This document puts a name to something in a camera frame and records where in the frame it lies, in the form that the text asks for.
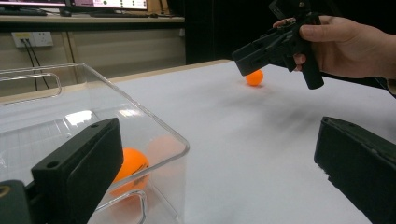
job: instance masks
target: monitor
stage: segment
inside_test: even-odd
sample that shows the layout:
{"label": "monitor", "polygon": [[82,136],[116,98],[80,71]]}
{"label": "monitor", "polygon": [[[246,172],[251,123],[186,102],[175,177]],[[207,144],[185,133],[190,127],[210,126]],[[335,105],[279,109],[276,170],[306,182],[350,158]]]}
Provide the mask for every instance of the monitor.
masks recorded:
{"label": "monitor", "polygon": [[70,7],[147,11],[147,0],[66,0]]}
{"label": "monitor", "polygon": [[64,0],[0,0],[0,7],[64,7]]}

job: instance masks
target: cable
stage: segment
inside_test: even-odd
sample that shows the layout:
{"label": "cable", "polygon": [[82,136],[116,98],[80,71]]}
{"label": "cable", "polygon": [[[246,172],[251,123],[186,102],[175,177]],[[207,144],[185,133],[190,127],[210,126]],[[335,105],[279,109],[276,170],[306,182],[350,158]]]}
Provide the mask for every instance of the cable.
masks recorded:
{"label": "cable", "polygon": [[[26,42],[27,42],[27,44],[29,45],[30,50],[33,52],[33,55],[35,56],[35,61],[37,62],[38,66],[41,66],[40,62],[39,62],[38,59],[37,59],[37,56],[35,55],[35,51],[33,50],[32,45],[30,44],[29,39],[26,39]],[[44,83],[45,83],[46,86],[47,86],[47,89],[50,89],[49,84],[47,83],[47,80],[46,80],[44,77],[42,77],[42,78],[43,78],[43,80],[44,80]]]}
{"label": "cable", "polygon": [[[24,39],[21,39],[21,42],[23,43],[23,45],[26,48],[27,53],[29,54],[29,58],[30,58],[30,62],[32,63],[32,67],[35,67],[35,63],[33,63],[33,58],[32,55],[30,54],[30,50],[27,47],[26,41]],[[37,87],[37,79],[35,78],[35,90],[38,91],[38,87]]]}

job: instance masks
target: desk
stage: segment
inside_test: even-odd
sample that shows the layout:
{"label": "desk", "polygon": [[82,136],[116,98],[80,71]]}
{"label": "desk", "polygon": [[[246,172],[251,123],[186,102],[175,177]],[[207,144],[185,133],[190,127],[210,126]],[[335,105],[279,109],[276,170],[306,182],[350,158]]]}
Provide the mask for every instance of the desk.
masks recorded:
{"label": "desk", "polygon": [[0,32],[63,32],[184,28],[184,18],[92,18],[0,16]]}
{"label": "desk", "polygon": [[300,73],[268,65],[245,83],[233,62],[112,79],[183,135],[187,224],[369,224],[314,163],[323,116],[395,143],[396,100],[386,91],[324,78],[311,91]]}

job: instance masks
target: clear plastic box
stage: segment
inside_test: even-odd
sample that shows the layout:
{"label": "clear plastic box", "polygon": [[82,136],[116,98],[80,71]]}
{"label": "clear plastic box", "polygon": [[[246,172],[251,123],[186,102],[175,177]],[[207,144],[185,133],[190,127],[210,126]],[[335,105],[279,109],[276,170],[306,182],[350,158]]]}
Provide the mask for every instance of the clear plastic box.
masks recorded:
{"label": "clear plastic box", "polygon": [[[77,84],[64,86],[64,74]],[[113,183],[89,223],[184,223],[186,139],[84,63],[0,71],[1,82],[33,80],[48,87],[0,97],[0,181],[27,185],[30,169],[51,151],[118,118],[122,146],[143,152],[149,167]],[[133,184],[143,178],[143,187]]]}

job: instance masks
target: orange ball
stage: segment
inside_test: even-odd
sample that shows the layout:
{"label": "orange ball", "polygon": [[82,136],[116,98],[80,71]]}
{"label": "orange ball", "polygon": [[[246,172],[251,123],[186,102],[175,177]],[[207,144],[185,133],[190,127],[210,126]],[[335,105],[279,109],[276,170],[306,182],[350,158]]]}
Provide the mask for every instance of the orange ball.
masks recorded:
{"label": "orange ball", "polygon": [[[123,163],[119,173],[114,178],[113,183],[149,167],[149,160],[141,151],[131,147],[125,147],[122,150],[122,153],[124,158]],[[131,182],[131,188],[143,189],[146,186],[147,179],[147,175],[137,178]]]}
{"label": "orange ball", "polygon": [[247,80],[247,84],[250,86],[258,86],[264,79],[264,73],[259,69],[245,76],[245,79]]}

